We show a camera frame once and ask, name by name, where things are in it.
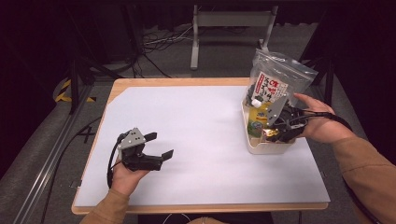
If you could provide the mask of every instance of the robotic hand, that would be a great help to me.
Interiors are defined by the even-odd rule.
[[[110,160],[107,167],[107,184],[111,187],[113,179],[113,171],[111,163],[113,162],[116,148],[119,150],[119,161],[130,169],[137,170],[161,170],[164,161],[172,158],[174,150],[167,151],[161,157],[148,156],[143,153],[145,143],[157,138],[157,133],[148,133],[143,135],[137,128],[133,128],[127,133],[120,134],[117,143],[111,152]]]
[[[287,143],[289,140],[297,137],[304,131],[305,126],[308,124],[309,118],[312,117],[332,119],[344,124],[346,127],[351,129],[349,124],[344,119],[335,116],[332,113],[302,110],[292,107],[291,105],[287,104],[287,101],[287,95],[284,95],[268,106],[267,125],[270,129],[278,130],[278,133],[267,137],[266,140],[271,142]]]

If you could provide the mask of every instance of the plastic container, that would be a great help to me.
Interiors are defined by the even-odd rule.
[[[245,106],[244,102],[241,103],[241,106],[244,127],[247,127],[249,107]],[[290,143],[261,143],[260,138],[249,138],[247,129],[245,129],[245,137],[247,139],[247,150],[251,154],[283,154],[295,142],[295,139],[293,139]]]

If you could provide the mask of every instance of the white board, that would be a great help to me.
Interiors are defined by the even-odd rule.
[[[144,153],[174,149],[161,171],[139,183],[130,205],[327,203],[304,138],[280,155],[248,152],[241,101],[244,86],[133,87],[107,107],[74,206],[107,194],[106,168],[120,133],[156,132]]]

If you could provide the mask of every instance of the person's right hand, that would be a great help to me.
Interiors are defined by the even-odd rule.
[[[330,112],[334,114],[331,107],[310,96],[294,93],[294,97],[305,103],[306,110],[314,112]],[[356,136],[346,126],[338,121],[325,118],[310,118],[305,126],[304,132],[298,137],[307,137],[321,143],[333,143],[343,138]]]

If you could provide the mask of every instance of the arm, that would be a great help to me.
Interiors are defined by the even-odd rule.
[[[294,96],[309,110],[334,114],[321,101],[298,93]],[[331,144],[343,178],[359,200],[383,223],[396,223],[396,167],[373,145],[341,123],[325,118],[309,120],[300,136]]]
[[[114,167],[113,184],[107,196],[85,216],[80,223],[122,223],[128,208],[129,196],[134,192],[140,179],[149,171],[135,171],[125,168],[122,163]]]

